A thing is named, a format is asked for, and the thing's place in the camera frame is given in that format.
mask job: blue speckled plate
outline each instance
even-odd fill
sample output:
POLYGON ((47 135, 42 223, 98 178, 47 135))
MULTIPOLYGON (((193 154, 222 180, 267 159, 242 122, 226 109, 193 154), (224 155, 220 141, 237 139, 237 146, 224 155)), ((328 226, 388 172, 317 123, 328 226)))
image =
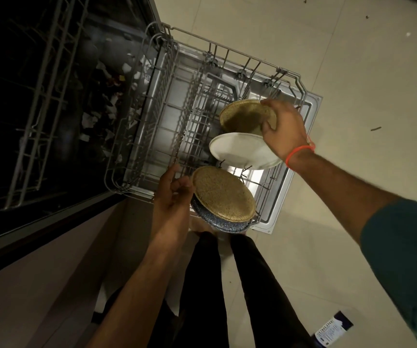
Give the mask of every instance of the blue speckled plate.
POLYGON ((207 210, 207 208, 201 204, 195 195, 192 197, 191 206, 200 218, 219 231, 227 233, 240 233, 247 230, 252 223, 252 220, 246 222, 231 222, 223 220, 207 210))

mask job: dishwasher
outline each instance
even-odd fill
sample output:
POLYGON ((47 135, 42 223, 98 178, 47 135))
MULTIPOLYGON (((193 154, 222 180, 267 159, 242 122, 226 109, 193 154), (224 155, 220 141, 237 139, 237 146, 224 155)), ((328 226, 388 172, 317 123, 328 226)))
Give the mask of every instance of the dishwasher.
POLYGON ((176 161, 177 177, 238 176, 252 228, 271 233, 293 171, 208 149, 224 106, 266 97, 298 107, 307 132, 322 100, 297 73, 161 22, 154 0, 0 0, 0 248, 107 200, 151 202, 176 161))

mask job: teal t-shirt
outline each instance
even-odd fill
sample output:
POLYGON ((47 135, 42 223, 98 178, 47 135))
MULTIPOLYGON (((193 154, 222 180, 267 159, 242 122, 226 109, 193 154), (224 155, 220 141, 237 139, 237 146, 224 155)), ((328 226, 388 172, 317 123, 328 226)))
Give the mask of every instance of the teal t-shirt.
POLYGON ((376 212, 360 243, 379 283, 417 338, 417 202, 400 199, 376 212))

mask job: white plate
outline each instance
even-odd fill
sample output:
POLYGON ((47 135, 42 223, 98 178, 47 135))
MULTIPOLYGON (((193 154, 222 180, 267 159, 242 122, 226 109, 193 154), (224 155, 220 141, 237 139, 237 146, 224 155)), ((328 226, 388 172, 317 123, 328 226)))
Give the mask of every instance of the white plate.
POLYGON ((282 162, 256 134, 221 134, 211 140, 209 148, 215 158, 238 168, 265 170, 282 162))

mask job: label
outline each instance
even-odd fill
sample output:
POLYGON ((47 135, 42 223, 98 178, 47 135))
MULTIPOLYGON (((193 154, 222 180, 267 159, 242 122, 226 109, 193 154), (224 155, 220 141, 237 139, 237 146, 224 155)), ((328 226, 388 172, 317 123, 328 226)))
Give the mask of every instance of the label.
POLYGON ((346 330, 342 327, 343 322, 336 318, 329 320, 321 329, 315 333, 316 340, 323 346, 327 347, 337 341, 346 330))

